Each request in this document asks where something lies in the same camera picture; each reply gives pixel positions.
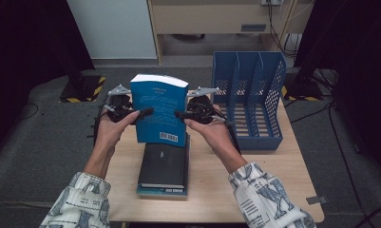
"book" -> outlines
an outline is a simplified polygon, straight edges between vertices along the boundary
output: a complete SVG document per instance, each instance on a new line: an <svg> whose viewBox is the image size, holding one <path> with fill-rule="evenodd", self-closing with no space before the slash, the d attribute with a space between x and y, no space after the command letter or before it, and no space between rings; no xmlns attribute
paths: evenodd
<svg viewBox="0 0 381 228"><path fill-rule="evenodd" d="M146 143L138 179L142 196L187 196L190 136L185 147Z"/></svg>
<svg viewBox="0 0 381 228"><path fill-rule="evenodd" d="M171 76L138 74L130 81L130 89L134 109L154 108L152 115L136 121L138 143L184 147L186 124L175 111L186 111L188 83Z"/></svg>

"white wall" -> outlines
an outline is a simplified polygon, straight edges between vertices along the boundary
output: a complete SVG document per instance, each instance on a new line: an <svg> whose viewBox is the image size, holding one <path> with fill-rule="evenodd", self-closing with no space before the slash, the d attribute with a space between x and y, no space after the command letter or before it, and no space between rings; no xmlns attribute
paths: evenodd
<svg viewBox="0 0 381 228"><path fill-rule="evenodd" d="M156 59L146 0L67 0L92 59Z"/></svg>

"power strip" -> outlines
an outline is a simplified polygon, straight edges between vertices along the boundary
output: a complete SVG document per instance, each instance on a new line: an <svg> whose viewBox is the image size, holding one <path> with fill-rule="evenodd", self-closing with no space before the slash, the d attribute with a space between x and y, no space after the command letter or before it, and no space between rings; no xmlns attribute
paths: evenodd
<svg viewBox="0 0 381 228"><path fill-rule="evenodd" d="M268 6L269 2L271 6L281 6L284 0L261 0L261 6Z"/></svg>

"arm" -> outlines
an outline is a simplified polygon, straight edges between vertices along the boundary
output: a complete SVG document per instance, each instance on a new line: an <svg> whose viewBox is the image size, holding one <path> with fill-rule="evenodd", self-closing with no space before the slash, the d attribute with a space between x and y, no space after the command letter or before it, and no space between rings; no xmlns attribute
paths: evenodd
<svg viewBox="0 0 381 228"><path fill-rule="evenodd" d="M50 225L63 227L108 227L110 184L105 181L115 145L125 128L139 112L133 112L118 123L103 115L97 140L83 172L77 173L51 207L40 228Z"/></svg>
<svg viewBox="0 0 381 228"><path fill-rule="evenodd" d="M249 227L315 227L312 217L289 201L278 178L263 172L256 162L247 162L239 154L223 122L185 122L201 133L222 161L229 173L239 210Z"/></svg>

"sleeve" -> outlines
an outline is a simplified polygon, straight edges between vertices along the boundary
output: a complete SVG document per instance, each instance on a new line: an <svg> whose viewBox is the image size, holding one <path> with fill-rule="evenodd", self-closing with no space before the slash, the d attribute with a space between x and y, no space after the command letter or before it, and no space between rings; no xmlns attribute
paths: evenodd
<svg viewBox="0 0 381 228"><path fill-rule="evenodd" d="M60 194L39 228L109 227L110 184L87 173L77 173Z"/></svg>
<svg viewBox="0 0 381 228"><path fill-rule="evenodd" d="M311 215L290 202L281 181L255 162L242 166L228 179L249 227L315 227Z"/></svg>

